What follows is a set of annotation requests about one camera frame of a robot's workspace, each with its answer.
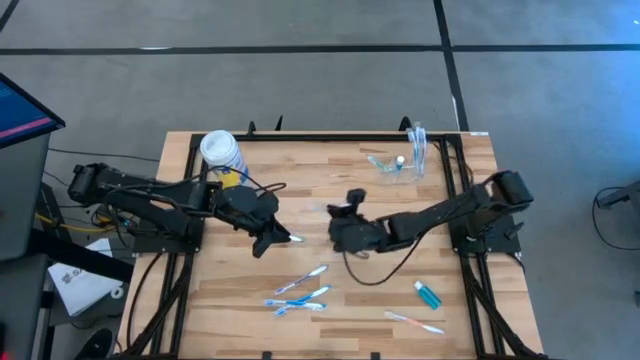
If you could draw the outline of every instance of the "black metal frame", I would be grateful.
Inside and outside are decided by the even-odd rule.
[[[398,133],[373,133],[373,134],[278,134],[278,133],[269,133],[269,134],[260,134],[256,133],[256,126],[253,122],[249,123],[249,129],[246,134],[234,135],[237,141],[407,141],[406,133],[402,132],[411,126],[411,122],[408,118],[403,118]],[[278,124],[276,126],[276,131],[279,131],[282,128],[282,117],[279,119]],[[196,165],[196,156],[198,152],[198,148],[200,142],[204,134],[194,134],[191,136],[191,140],[189,143],[189,154],[187,157],[187,164],[185,167],[184,177],[188,178],[192,176],[193,171]],[[463,191],[470,188],[471,184],[469,181],[469,177],[467,174],[467,168],[465,166],[464,159],[464,151],[462,148],[462,140],[460,134],[428,134],[427,139],[430,142],[438,143],[440,146],[440,154],[442,156],[442,163],[445,175],[445,181],[447,185],[447,192],[449,197],[454,197],[456,195],[455,189],[455,181],[454,175],[451,166],[451,158],[449,156],[449,146],[451,146],[455,150],[455,158],[457,161],[457,166],[460,171],[461,181],[462,181],[462,189]],[[207,168],[206,163],[203,161],[200,165],[201,174],[204,174],[204,170]],[[464,226],[464,221],[454,221],[449,223],[449,229],[452,237],[452,248],[454,247],[456,237],[466,237],[464,231],[462,231],[462,227]],[[476,259],[478,262],[478,269],[480,273],[480,279],[482,286],[475,279],[475,275],[471,270],[471,262],[467,253],[459,253],[460,257],[460,265],[462,269],[462,277],[465,282],[465,295],[467,298],[467,305],[469,310],[469,320],[473,334],[474,346],[476,351],[476,356],[478,359],[540,359],[543,358],[544,355],[535,354],[533,351],[529,350],[522,344],[517,335],[515,335],[508,324],[502,318],[500,313],[495,307],[495,300],[493,296],[493,290],[491,287],[491,278],[489,275],[487,260],[483,253],[477,253]],[[175,265],[177,261],[177,254],[170,254],[169,259],[167,261],[167,266],[165,269],[165,277],[162,285],[161,297],[159,300],[160,307],[166,307],[166,302],[170,297],[170,288],[173,283],[173,277],[175,274]],[[184,261],[184,268],[188,268],[187,282],[190,281],[191,271],[190,269],[193,266],[193,255],[187,255]],[[169,354],[177,357],[178,351],[180,349],[180,341],[182,338],[182,329],[185,321],[185,309],[186,302],[188,297],[188,285],[184,288],[182,293],[180,294],[178,300],[178,307],[175,314],[175,322],[174,328],[171,336],[171,347]],[[482,328],[480,325],[480,316],[476,304],[476,299],[481,303],[483,308],[487,311],[489,315],[490,324],[491,324],[491,335],[493,338],[493,344],[495,353],[487,353]],[[163,332],[163,320],[160,321],[160,326],[158,328],[159,331],[156,331],[153,334],[153,338],[151,339],[151,351],[150,354],[153,356],[166,356],[167,354],[160,354],[161,347],[161,339]],[[505,347],[503,343],[504,340],[512,347],[514,350],[515,356],[508,356],[505,352]],[[265,351],[263,352],[263,359],[271,358],[271,352]],[[380,353],[372,353],[372,359],[380,359]]]

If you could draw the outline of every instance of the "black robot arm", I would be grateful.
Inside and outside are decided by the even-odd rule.
[[[404,249],[432,228],[463,216],[467,217],[469,236],[476,238],[500,217],[522,211],[533,201],[520,174],[512,171],[495,173],[469,191],[420,212],[402,212],[373,221],[357,213],[365,194],[363,189],[351,190],[347,205],[327,207],[331,215],[329,237],[335,251],[384,253]]]
[[[271,191],[246,186],[223,189],[222,183],[205,177],[169,183],[129,175],[106,164],[76,165],[74,173],[68,189],[72,200],[85,206],[104,204],[139,217],[140,229],[127,230],[135,236],[150,236],[149,229],[155,229],[153,237],[176,245],[161,246],[168,252],[172,248],[183,253],[197,251],[202,236],[198,223],[205,217],[222,220],[256,237],[256,258],[272,243],[290,241],[291,234],[275,218],[278,198]]]

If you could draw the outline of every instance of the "wooden tabletop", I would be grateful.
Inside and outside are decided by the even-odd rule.
[[[159,179],[182,179],[191,134],[168,133]],[[461,136],[466,161],[476,182],[482,181],[497,169],[490,138],[486,134]],[[430,231],[400,271],[387,283],[374,287],[359,285],[347,274],[341,254],[332,251],[327,235],[329,216],[324,206],[344,203],[346,192],[352,188],[367,190],[360,212],[368,219],[418,211],[445,200],[440,153],[434,147],[428,151],[424,179],[417,183],[400,179],[396,184],[382,177],[366,155],[404,155],[409,159],[407,143],[241,142],[240,147],[258,182],[287,182],[287,188],[277,193],[280,211],[276,216],[307,242],[272,245],[262,258],[255,259],[251,256],[253,239],[246,233],[234,232],[218,220],[207,220],[202,250],[194,261],[180,358],[260,358],[263,351],[272,351],[274,358],[369,358],[371,352],[380,352],[383,358],[475,358],[460,263],[451,250],[446,226]],[[375,281],[405,254],[406,250],[374,253],[368,260],[350,257],[350,265],[361,279]],[[138,287],[153,256],[147,254],[137,260],[131,289]],[[166,258],[163,255],[144,283],[133,318],[134,337],[157,309]],[[498,309],[525,344],[541,352],[521,268],[505,255],[493,254],[488,261]],[[279,298],[296,299],[331,284],[333,288],[317,299],[326,303],[327,309],[296,310],[275,318],[275,308],[265,307],[264,299],[274,298],[276,288],[320,264],[329,264],[329,269]],[[416,295],[416,280],[441,298],[440,308],[431,310]],[[129,313],[132,297],[133,291],[125,314]],[[439,327],[446,334],[432,334],[385,319],[385,310]],[[492,351],[486,315],[480,312],[486,347]],[[122,344],[127,325],[125,317],[119,332]],[[165,329],[172,328],[170,313]],[[166,351],[170,331],[164,335]]]

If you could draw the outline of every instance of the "wire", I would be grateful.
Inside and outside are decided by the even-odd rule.
[[[45,175],[49,175],[51,176],[55,181],[59,182],[60,184],[62,184],[63,186],[69,186],[69,184],[67,184],[66,182],[60,180],[59,177],[53,175],[52,173],[48,172],[47,170],[43,171]]]
[[[38,220],[44,221],[47,224],[54,224],[54,221],[49,219],[46,216],[42,216],[42,215],[40,215],[38,213],[36,213],[35,216],[36,216],[36,218],[38,218]],[[104,233],[104,232],[109,232],[109,231],[113,230],[112,228],[90,229],[90,228],[83,228],[83,227],[78,227],[78,226],[73,226],[73,225],[68,225],[68,224],[59,224],[59,226],[65,228],[65,229],[81,231],[81,232],[86,232],[86,233]]]
[[[147,280],[147,276],[149,276],[149,272],[151,271],[151,268],[153,268],[153,265],[155,265],[158,259],[160,259],[160,256],[162,256],[162,253],[158,253],[153,258],[153,260],[151,260],[151,262],[149,263],[149,266],[147,266],[147,269],[142,274],[142,277],[140,278],[140,283],[138,284],[138,288],[136,289],[136,292],[133,295],[133,300],[131,301],[131,308],[129,309],[129,321],[127,323],[127,348],[131,347],[131,321],[133,320],[133,311],[136,308],[136,303],[138,302],[138,296],[140,295],[140,290],[142,289],[142,285],[144,284],[145,280]]]
[[[133,252],[133,249],[127,245],[127,242],[124,241],[124,238],[122,237],[122,233],[120,233],[120,221],[118,221],[118,209],[115,209],[114,211],[115,211],[115,215],[114,215],[115,222],[113,223],[113,226],[116,229],[116,235],[118,236],[118,240],[120,240],[120,243],[122,244],[122,246],[124,246],[125,248]]]
[[[451,216],[451,214],[453,214],[454,212],[456,212],[463,204],[464,202],[467,200],[467,198],[472,196],[472,192],[468,191],[466,193],[463,193],[464,196],[459,198],[457,200],[458,204],[456,206],[452,206],[451,209],[449,209],[449,211],[447,211],[447,213],[442,216],[442,223],[447,223],[449,222],[449,216]],[[358,277],[353,273],[353,271],[351,271],[351,267],[349,266],[349,262],[347,261],[347,253],[346,251],[342,251],[342,258],[344,260],[344,265],[347,268],[347,272],[349,273],[349,275],[351,275],[351,277],[353,278],[353,280],[355,280],[357,283],[361,284],[361,285],[366,285],[366,286],[376,286],[376,285],[380,285],[380,284],[384,284],[385,282],[387,282],[387,280],[389,280],[396,272],[398,272],[398,270],[400,270],[400,268],[402,267],[402,265],[404,265],[405,262],[407,262],[407,260],[409,260],[409,257],[411,256],[411,254],[413,254],[413,252],[415,251],[415,249],[418,247],[418,245],[420,244],[420,242],[422,241],[422,239],[424,238],[424,235],[428,232],[424,231],[419,233],[416,238],[416,242],[413,244],[413,246],[411,247],[411,250],[409,250],[409,252],[407,253],[407,255],[405,255],[404,259],[402,259],[402,261],[400,261],[400,263],[393,269],[391,270],[391,272],[389,273],[389,275],[385,276],[382,280],[379,281],[375,281],[375,282],[366,282],[366,281],[362,281],[360,279],[358,279]]]
[[[438,145],[438,143],[432,142],[430,144],[433,145],[436,149],[438,149],[438,151],[441,151],[440,145]],[[458,161],[458,159],[455,156],[449,156],[449,159]],[[469,164],[466,161],[464,163],[464,166],[467,168],[467,172],[469,173],[469,183],[471,185],[475,184],[475,179],[473,176],[473,170],[471,170],[471,166],[469,166]]]
[[[349,273],[349,275],[351,275],[353,280],[355,280],[358,284],[366,285],[366,286],[376,286],[376,285],[384,284],[396,272],[398,272],[398,270],[400,270],[402,265],[404,265],[404,263],[407,262],[407,260],[409,260],[409,256],[411,256],[411,254],[413,254],[413,251],[418,247],[418,244],[420,244],[420,241],[422,241],[422,236],[418,240],[416,240],[416,243],[413,244],[413,246],[411,247],[411,250],[409,250],[407,255],[405,255],[404,259],[402,259],[402,261],[400,261],[400,263],[393,270],[391,270],[389,275],[385,276],[384,279],[379,280],[379,281],[375,281],[375,282],[366,282],[366,281],[362,281],[362,280],[358,279],[358,277],[353,273],[353,271],[351,270],[351,267],[349,266],[349,261],[347,261],[347,252],[346,251],[342,251],[342,259],[344,259],[344,266],[347,268],[347,272]]]
[[[518,265],[520,265],[520,267],[522,268],[522,273],[526,274],[527,273],[527,269],[524,267],[524,263],[522,262],[522,260],[518,259],[518,257],[516,256],[515,253],[507,253],[507,255],[512,258],[515,262],[518,263]]]
[[[166,185],[152,185],[151,187],[156,188],[156,189],[168,189],[168,188],[171,188],[171,187],[174,187],[174,186],[178,186],[178,185],[182,185],[182,184],[184,184],[184,183],[187,183],[187,182],[190,182],[190,181],[192,181],[192,180],[195,180],[195,179],[199,178],[200,176],[203,176],[203,175],[204,175],[204,176],[206,176],[206,175],[207,175],[207,174],[209,174],[210,172],[212,172],[212,171],[214,171],[214,170],[219,170],[219,169],[227,169],[227,170],[229,170],[229,171],[231,171],[231,172],[234,172],[234,173],[236,173],[236,174],[242,175],[242,176],[246,177],[246,178],[247,178],[247,180],[251,181],[254,185],[256,185],[256,186],[258,187],[258,190],[268,191],[264,186],[260,185],[257,181],[255,181],[255,180],[254,180],[252,177],[250,177],[249,175],[247,175],[247,174],[243,173],[243,172],[242,172],[242,171],[240,171],[240,170],[234,169],[234,168],[232,168],[232,167],[224,166],[224,165],[221,165],[221,166],[212,166],[212,167],[210,167],[209,169],[207,169],[207,171],[205,171],[204,173],[201,173],[201,174],[198,174],[198,175],[192,176],[192,177],[190,177],[190,178],[186,178],[186,179],[184,179],[184,180],[180,180],[180,181],[175,182],[175,183],[172,183],[172,184],[166,184]]]
[[[65,153],[65,154],[119,157],[119,158],[142,160],[142,161],[149,161],[149,162],[160,162],[160,160],[158,160],[158,159],[151,159],[151,158],[146,158],[146,157],[142,157],[142,156],[134,156],[134,155],[90,153],[90,152],[85,152],[85,151],[71,151],[71,150],[63,150],[63,149],[56,149],[56,148],[49,148],[49,151]]]
[[[256,189],[257,191],[263,190],[264,192],[262,194],[260,194],[258,197],[270,192],[270,193],[274,193],[276,191],[280,191],[284,188],[287,187],[287,183],[284,182],[279,182],[279,183],[273,183],[273,184],[269,184],[267,186],[262,187],[261,189]]]
[[[625,248],[625,247],[613,245],[612,243],[608,242],[604,238],[604,236],[602,236],[602,233],[600,233],[600,229],[598,228],[598,223],[596,222],[596,204],[598,202],[598,197],[600,196],[600,194],[602,194],[605,191],[619,190],[619,189],[622,189],[622,187],[620,187],[620,186],[606,187],[606,188],[598,191],[596,196],[593,197],[593,204],[591,205],[591,220],[593,220],[593,228],[596,229],[596,233],[598,234],[598,237],[600,238],[600,240],[602,240],[602,242],[607,244],[609,247],[612,247],[612,248],[617,249],[617,250],[624,250],[624,251],[638,251],[638,250],[640,250],[640,248]]]

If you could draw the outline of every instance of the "computer screen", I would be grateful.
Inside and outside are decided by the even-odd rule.
[[[63,126],[51,111],[9,79],[0,77],[0,148]]]

